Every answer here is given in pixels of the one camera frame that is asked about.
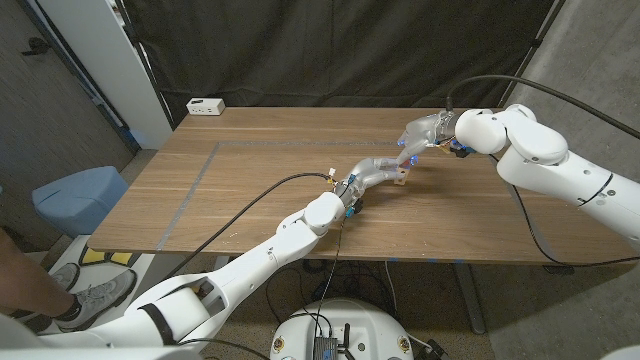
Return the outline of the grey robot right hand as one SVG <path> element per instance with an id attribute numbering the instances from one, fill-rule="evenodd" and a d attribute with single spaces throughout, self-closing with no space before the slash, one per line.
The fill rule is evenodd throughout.
<path id="1" fill-rule="evenodd" d="M 455 136 L 455 126 L 459 116 L 452 111 L 442 110 L 437 114 L 420 117 L 409 122 L 397 143 L 402 151 L 396 163 L 402 165 L 427 148 L 444 144 Z"/>

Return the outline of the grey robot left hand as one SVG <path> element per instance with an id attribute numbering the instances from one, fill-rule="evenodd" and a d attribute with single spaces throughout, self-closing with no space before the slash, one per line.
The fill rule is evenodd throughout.
<path id="1" fill-rule="evenodd" d="M 368 188 L 387 180 L 403 181 L 405 177 L 406 171 L 399 169 L 395 159 L 365 158 L 338 182 L 334 193 L 345 207 L 349 207 L 361 198 Z"/>

